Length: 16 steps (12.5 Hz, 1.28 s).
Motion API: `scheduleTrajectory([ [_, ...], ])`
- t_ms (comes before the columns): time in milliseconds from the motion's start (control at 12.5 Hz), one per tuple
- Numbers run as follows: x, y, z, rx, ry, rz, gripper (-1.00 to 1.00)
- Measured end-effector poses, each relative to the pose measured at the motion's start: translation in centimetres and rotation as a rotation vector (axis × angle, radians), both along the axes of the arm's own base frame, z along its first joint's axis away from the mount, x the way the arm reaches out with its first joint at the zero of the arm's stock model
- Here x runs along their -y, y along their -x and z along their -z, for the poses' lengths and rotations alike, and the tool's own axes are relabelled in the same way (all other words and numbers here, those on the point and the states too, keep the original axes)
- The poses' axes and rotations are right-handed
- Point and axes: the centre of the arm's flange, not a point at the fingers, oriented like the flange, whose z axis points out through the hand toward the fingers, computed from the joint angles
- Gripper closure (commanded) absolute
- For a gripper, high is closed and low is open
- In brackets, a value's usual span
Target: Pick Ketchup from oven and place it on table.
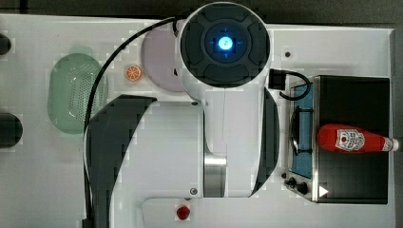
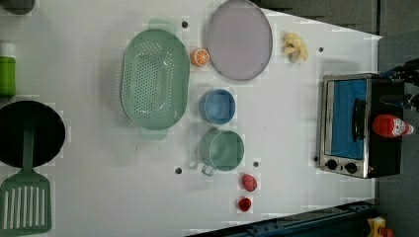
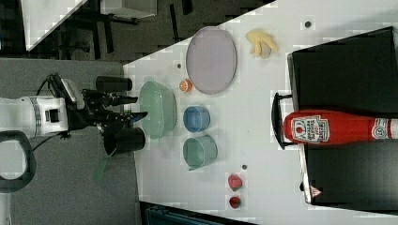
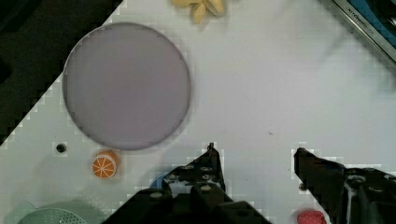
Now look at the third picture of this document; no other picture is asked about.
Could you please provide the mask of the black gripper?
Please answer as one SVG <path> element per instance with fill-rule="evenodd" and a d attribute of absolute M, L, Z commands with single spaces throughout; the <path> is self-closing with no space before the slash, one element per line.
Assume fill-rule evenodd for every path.
<path fill-rule="evenodd" d="M 110 96 L 103 91 L 79 89 L 73 81 L 58 74 L 50 75 L 50 90 L 54 97 L 65 100 L 68 131 L 95 127 L 103 134 L 106 128 L 129 128 L 148 115 L 148 112 L 108 114 L 106 107 L 136 103 L 138 97 Z"/>

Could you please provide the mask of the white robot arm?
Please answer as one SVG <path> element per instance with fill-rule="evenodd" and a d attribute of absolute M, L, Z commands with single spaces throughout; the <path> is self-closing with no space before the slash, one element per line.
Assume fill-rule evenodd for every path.
<path fill-rule="evenodd" d="M 114 90 L 80 90 L 75 83 L 51 74 L 42 83 L 49 96 L 1 99 L 1 191 L 13 193 L 34 178 L 36 148 L 31 140 L 54 136 L 68 139 L 74 130 L 96 127 L 104 139 L 124 131 L 147 116 L 146 112 L 114 112 L 113 106 L 135 103 L 137 97 Z"/>

